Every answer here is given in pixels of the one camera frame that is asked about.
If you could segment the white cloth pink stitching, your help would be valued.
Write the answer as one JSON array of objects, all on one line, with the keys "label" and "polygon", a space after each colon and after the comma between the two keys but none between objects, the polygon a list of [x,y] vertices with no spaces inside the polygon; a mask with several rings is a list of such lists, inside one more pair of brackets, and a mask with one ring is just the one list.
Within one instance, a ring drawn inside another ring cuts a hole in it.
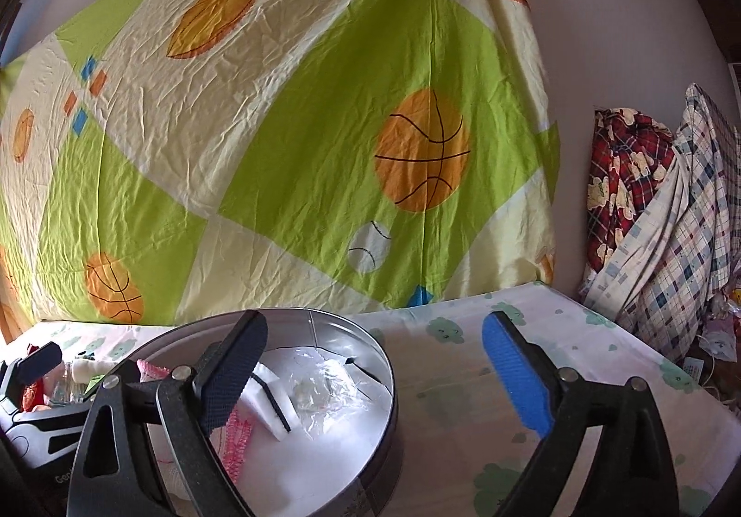
[{"label": "white cloth pink stitching", "polygon": [[[138,359],[136,361],[142,383],[161,380],[170,375],[171,370],[165,366],[152,364],[150,361]],[[249,418],[240,413],[239,408],[233,408],[226,424],[212,430],[210,441],[219,456],[226,473],[233,483],[238,483],[245,463],[245,452],[252,434],[252,424]],[[175,496],[185,497],[185,487],[182,485],[180,472],[173,462],[172,455],[166,455],[167,448],[155,450],[157,462],[161,466],[162,477],[168,491]]]}]

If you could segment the clear plastic bag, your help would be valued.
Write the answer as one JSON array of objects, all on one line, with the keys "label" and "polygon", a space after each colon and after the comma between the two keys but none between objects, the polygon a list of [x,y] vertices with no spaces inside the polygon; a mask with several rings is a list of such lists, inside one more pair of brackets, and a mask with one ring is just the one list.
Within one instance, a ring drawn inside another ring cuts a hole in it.
[{"label": "clear plastic bag", "polygon": [[314,347],[266,351],[261,363],[283,383],[301,426],[318,438],[354,419],[390,410],[390,392],[352,360]]}]

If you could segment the red fabric pouch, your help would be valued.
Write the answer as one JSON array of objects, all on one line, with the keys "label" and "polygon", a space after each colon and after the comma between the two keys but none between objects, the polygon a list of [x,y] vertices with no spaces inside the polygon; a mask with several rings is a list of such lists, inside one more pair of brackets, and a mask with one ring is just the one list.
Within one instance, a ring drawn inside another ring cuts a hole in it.
[{"label": "red fabric pouch", "polygon": [[37,407],[44,407],[44,377],[45,372],[41,370],[39,378],[24,386],[23,395],[21,395],[21,410],[24,413],[31,413]]}]

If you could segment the pack of toothpicks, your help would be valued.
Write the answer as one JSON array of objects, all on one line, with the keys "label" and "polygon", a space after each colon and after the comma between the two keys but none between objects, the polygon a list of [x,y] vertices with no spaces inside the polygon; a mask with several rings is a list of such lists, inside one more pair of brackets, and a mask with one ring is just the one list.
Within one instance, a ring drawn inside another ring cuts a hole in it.
[{"label": "pack of toothpicks", "polygon": [[50,405],[78,402],[78,386],[73,379],[72,365],[60,363],[45,377],[45,395]]}]

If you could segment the white rolled gauze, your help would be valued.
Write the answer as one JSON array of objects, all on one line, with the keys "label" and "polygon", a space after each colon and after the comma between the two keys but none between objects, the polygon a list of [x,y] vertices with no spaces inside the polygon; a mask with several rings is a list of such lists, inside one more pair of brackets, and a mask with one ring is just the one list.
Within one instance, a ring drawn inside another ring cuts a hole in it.
[{"label": "white rolled gauze", "polygon": [[115,367],[115,361],[75,358],[70,366],[70,375],[75,384],[87,385],[96,377],[106,375]]}]

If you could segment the round metal cookie tin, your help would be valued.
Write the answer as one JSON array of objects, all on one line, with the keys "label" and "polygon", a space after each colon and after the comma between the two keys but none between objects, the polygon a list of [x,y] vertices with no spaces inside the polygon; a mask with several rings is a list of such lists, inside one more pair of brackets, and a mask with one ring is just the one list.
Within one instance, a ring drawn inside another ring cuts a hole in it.
[{"label": "round metal cookie tin", "polygon": [[378,516],[397,485],[395,374],[377,339],[314,309],[264,310],[268,338],[216,457],[256,516]]}]

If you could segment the blue white plaid fabric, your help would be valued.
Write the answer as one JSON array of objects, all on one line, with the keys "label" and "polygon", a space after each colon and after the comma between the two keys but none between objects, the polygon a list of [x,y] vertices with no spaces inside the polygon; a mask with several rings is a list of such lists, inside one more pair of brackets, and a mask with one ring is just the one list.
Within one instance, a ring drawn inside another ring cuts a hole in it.
[{"label": "blue white plaid fabric", "polygon": [[669,360],[683,358],[740,258],[740,130],[691,84],[674,160],[603,270],[585,268],[583,304]]}]

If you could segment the red plaid bear fabric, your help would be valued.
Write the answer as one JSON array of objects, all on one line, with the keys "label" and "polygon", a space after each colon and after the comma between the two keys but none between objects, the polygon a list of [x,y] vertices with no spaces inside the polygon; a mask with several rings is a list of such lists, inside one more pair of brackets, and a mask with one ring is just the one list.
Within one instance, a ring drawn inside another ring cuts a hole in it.
[{"label": "red plaid bear fabric", "polygon": [[603,270],[674,160],[673,133],[632,108],[594,112],[586,181],[586,265]]}]

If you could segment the green cream basketball sheet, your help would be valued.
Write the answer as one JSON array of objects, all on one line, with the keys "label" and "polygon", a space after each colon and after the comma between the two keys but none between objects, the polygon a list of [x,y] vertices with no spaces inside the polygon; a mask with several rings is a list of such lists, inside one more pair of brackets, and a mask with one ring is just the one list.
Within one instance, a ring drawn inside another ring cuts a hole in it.
[{"label": "green cream basketball sheet", "polygon": [[550,283],[558,172],[526,0],[97,0],[1,71],[1,313]]}]

